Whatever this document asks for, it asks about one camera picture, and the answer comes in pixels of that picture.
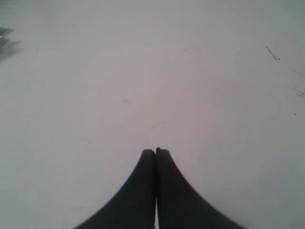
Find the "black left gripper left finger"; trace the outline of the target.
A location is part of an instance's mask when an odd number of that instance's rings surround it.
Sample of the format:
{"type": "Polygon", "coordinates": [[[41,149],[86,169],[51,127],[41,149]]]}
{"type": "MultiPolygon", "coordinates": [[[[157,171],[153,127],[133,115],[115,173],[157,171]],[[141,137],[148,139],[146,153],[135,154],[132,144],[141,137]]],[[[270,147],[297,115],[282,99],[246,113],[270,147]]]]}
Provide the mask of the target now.
{"type": "Polygon", "coordinates": [[[153,229],[155,209],[155,153],[145,149],[120,190],[77,228],[153,229]]]}

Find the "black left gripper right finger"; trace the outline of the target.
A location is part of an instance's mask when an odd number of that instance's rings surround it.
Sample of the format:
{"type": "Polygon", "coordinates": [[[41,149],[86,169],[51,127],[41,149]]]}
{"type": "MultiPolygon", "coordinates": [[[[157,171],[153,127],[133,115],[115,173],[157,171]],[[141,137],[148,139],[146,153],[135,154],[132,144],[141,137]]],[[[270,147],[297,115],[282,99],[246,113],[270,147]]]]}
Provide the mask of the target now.
{"type": "Polygon", "coordinates": [[[171,154],[156,149],[158,177],[157,207],[161,229],[241,229],[242,226],[222,214],[184,178],[171,154]]]}

